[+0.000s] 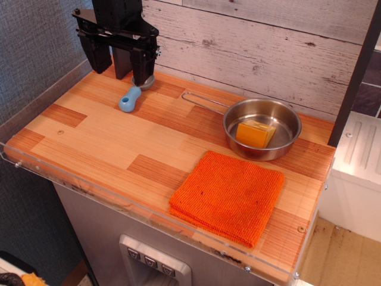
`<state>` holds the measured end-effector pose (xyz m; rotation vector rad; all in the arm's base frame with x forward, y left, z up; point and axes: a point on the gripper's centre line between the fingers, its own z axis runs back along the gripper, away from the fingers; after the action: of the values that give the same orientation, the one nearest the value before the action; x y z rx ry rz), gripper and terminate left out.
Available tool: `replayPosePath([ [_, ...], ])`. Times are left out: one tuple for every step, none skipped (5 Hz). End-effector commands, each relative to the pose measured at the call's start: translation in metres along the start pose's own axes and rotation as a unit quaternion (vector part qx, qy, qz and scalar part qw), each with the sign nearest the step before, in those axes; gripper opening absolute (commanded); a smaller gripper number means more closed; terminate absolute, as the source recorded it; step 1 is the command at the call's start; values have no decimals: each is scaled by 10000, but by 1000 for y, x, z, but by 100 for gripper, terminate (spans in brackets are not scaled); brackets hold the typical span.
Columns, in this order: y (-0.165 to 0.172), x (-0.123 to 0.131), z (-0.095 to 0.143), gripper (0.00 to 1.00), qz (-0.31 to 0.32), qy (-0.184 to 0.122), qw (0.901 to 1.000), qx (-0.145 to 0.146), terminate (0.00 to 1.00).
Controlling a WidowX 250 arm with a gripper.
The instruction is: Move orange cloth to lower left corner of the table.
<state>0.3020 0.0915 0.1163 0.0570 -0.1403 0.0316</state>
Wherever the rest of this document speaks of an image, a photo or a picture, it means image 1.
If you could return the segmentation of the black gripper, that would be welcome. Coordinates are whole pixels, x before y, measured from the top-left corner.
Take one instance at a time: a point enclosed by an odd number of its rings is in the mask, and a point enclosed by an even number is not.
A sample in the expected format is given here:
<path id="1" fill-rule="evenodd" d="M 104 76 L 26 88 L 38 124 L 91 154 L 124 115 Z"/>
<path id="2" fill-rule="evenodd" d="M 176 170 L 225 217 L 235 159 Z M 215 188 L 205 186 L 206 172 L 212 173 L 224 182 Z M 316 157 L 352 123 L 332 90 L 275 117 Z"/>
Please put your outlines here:
<path id="1" fill-rule="evenodd" d="M 142 17 L 142 1 L 93 1 L 92 5 L 72 12 L 90 66 L 101 74 L 112 65 L 109 46 L 131 51 L 135 85 L 144 85 L 154 74 L 161 50 L 158 29 Z"/>

